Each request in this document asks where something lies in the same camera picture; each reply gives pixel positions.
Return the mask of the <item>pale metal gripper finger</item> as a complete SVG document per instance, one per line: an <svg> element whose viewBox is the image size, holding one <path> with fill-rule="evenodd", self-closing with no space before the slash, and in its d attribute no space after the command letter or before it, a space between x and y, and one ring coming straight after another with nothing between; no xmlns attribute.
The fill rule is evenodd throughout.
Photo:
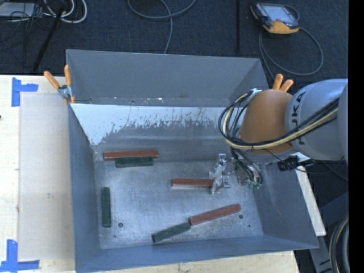
<svg viewBox="0 0 364 273"><path fill-rule="evenodd" d="M214 180L213 180L213 184L212 184L212 187L210 188L210 192L211 194L215 194L217 193L217 191L221 188L230 188L231 187L231 184L229 182L229 177L228 176L219 176L219 177L216 177Z"/></svg>
<svg viewBox="0 0 364 273"><path fill-rule="evenodd" d="M228 175L231 159L226 154L218 154L217 161L213 169L209 172L210 179L222 178Z"/></svg>

